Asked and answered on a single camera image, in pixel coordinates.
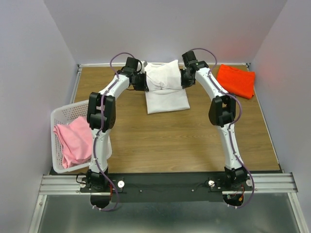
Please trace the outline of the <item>pink t-shirt in basket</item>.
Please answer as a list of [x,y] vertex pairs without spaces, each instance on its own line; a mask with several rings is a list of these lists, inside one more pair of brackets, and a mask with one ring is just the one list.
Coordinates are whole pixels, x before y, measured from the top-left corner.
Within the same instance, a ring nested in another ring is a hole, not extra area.
[[85,117],[80,116],[70,124],[57,124],[53,128],[63,155],[63,168],[87,162],[92,156],[92,133]]

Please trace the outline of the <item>aluminium front rail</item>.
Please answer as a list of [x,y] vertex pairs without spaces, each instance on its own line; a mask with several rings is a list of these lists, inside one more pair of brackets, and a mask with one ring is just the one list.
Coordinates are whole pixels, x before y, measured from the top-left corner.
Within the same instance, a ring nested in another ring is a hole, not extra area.
[[[255,193],[297,193],[298,189],[291,173],[253,174]],[[108,195],[108,192],[84,191],[75,176],[43,176],[40,195]]]

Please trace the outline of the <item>folded orange t-shirt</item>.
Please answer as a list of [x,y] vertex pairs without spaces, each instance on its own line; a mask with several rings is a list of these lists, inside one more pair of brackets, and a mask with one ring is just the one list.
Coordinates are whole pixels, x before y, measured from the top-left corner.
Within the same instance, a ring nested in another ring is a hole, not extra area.
[[253,71],[243,71],[223,64],[217,74],[217,81],[225,90],[245,99],[254,96],[255,78]]

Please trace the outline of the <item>white t-shirt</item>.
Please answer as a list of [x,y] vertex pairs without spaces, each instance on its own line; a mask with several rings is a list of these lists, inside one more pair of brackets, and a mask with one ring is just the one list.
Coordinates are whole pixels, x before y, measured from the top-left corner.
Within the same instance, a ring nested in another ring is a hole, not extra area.
[[145,67],[149,88],[145,92],[147,114],[190,109],[187,93],[181,86],[178,60],[169,63],[148,63]]

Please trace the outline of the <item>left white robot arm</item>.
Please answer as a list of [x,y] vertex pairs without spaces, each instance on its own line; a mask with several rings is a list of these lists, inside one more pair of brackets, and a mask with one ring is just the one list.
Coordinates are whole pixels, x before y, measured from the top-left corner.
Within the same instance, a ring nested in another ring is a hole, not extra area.
[[116,100],[129,86],[136,91],[149,90],[144,65],[134,57],[127,58],[125,66],[115,72],[107,87],[89,95],[86,118],[92,132],[93,148],[86,180],[98,192],[111,184],[107,177],[107,160],[112,154],[109,135],[116,122]]

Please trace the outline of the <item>white plastic laundry basket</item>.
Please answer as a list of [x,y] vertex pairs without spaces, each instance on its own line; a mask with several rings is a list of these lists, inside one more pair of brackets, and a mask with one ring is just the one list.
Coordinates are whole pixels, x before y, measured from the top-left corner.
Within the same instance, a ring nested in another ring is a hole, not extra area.
[[55,109],[51,113],[52,164],[57,173],[90,168],[98,173],[93,161],[93,139],[98,129],[86,120],[88,101],[80,101]]

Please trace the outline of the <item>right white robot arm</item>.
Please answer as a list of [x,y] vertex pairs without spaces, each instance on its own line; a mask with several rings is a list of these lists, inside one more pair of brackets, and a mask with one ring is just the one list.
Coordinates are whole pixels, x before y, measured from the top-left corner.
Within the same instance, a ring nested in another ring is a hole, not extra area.
[[248,176],[235,136],[235,123],[241,117],[236,115],[236,107],[241,107],[241,104],[234,94],[230,94],[219,84],[207,63],[197,60],[194,50],[185,52],[182,60],[182,87],[188,88],[199,83],[211,100],[208,118],[220,134],[225,153],[224,186],[229,190],[235,190]]

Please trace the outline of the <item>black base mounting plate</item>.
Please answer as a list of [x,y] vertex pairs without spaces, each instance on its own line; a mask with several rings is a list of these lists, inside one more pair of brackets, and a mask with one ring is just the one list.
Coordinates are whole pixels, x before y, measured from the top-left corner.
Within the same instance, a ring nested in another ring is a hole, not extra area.
[[248,177],[230,178],[224,172],[100,173],[87,171],[79,181],[80,191],[91,194],[91,204],[106,207],[110,202],[225,201],[241,206],[252,190]]

